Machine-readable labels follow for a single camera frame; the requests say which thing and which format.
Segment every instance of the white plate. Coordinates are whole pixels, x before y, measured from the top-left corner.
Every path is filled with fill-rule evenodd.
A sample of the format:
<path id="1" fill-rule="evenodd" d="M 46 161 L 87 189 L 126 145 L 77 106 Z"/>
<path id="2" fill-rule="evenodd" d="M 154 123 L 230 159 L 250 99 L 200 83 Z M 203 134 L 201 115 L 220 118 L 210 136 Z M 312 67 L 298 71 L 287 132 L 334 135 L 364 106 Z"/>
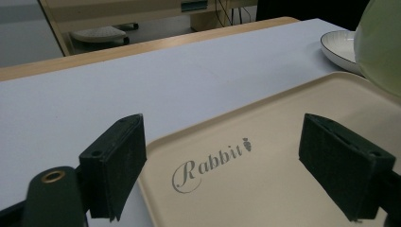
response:
<path id="1" fill-rule="evenodd" d="M 362 75 L 355 62 L 354 35 L 355 31 L 331 31 L 322 35 L 321 46 L 324 55 L 333 63 L 349 72 Z"/>

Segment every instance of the white tabletop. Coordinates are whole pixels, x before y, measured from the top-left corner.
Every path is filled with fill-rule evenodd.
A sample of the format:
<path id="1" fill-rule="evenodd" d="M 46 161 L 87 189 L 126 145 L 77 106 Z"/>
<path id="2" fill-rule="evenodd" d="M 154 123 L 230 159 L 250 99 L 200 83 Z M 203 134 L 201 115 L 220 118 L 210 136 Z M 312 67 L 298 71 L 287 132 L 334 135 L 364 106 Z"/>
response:
<path id="1" fill-rule="evenodd" d="M 341 27 L 309 20 L 0 83 L 0 209 L 29 181 L 78 156 L 112 123 L 143 114 L 148 143 L 341 70 L 320 38 Z M 136 185 L 119 222 L 152 226 Z"/>

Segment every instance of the chair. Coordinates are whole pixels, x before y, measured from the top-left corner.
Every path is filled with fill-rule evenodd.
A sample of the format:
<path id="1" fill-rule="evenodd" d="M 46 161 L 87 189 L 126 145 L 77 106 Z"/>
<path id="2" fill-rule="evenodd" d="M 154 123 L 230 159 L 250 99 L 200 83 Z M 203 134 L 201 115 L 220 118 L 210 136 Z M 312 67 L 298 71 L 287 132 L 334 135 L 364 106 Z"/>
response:
<path id="1" fill-rule="evenodd" d="M 259 0 L 256 21 L 289 16 L 298 20 L 319 18 L 355 30 L 369 0 Z"/>
<path id="2" fill-rule="evenodd" d="M 70 34 L 74 39 L 85 43 L 106 43 L 115 40 L 123 40 L 124 44 L 130 43 L 130 38 L 127 36 L 127 33 L 113 26 L 75 31 Z"/>

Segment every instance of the wooden table edge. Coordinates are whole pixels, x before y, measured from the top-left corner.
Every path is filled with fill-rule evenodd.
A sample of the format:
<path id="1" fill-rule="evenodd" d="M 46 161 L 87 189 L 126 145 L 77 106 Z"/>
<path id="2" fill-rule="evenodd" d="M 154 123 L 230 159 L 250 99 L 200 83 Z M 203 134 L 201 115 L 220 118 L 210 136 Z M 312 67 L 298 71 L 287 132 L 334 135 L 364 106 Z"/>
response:
<path id="1" fill-rule="evenodd" d="M 0 81 L 25 78 L 43 73 L 77 67 L 85 64 L 123 58 L 182 44 L 191 44 L 195 42 L 211 40 L 219 37 L 225 37 L 273 26 L 282 26 L 298 21 L 299 20 L 291 17 L 280 17 L 269 19 L 266 21 L 253 22 L 239 26 L 227 26 L 202 32 L 190 33 L 155 41 L 143 42 L 139 44 L 125 45 L 47 61 L 37 61 L 33 63 L 4 67 L 0 68 Z"/>

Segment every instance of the beige tray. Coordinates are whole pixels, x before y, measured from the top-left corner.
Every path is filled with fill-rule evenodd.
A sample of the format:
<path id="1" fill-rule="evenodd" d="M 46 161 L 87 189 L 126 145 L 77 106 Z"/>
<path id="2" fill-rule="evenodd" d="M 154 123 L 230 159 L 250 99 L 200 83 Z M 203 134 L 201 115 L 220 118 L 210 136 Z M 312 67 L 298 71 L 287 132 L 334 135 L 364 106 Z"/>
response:
<path id="1" fill-rule="evenodd" d="M 150 143 L 139 183 L 154 225 L 383 226 L 382 210 L 349 222 L 301 164 L 305 113 L 401 157 L 401 99 L 358 76 L 331 74 Z"/>

